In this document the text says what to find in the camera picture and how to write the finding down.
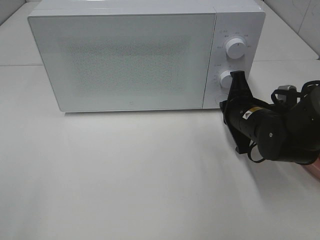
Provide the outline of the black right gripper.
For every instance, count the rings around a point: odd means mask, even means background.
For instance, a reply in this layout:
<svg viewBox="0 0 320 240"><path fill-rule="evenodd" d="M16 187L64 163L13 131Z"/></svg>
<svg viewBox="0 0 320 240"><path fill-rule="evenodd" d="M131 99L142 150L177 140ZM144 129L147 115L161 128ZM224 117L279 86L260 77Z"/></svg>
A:
<svg viewBox="0 0 320 240"><path fill-rule="evenodd" d="M242 70L230 73L232 82L227 100L219 103L227 125L236 144L236 152L246 154L250 143L256 143L263 155L275 154L275 114L253 98Z"/></svg>

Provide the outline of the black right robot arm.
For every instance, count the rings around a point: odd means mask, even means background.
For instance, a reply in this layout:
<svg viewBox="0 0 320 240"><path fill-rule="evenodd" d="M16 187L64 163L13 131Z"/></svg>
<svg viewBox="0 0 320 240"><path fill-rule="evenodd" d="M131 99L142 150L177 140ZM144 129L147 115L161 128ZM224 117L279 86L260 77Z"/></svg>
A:
<svg viewBox="0 0 320 240"><path fill-rule="evenodd" d="M244 71L232 71L227 100L220 102L223 122L236 152L252 158L311 165L320 155L320 82L306 82L301 91L283 85L271 94L272 103L255 98Z"/></svg>

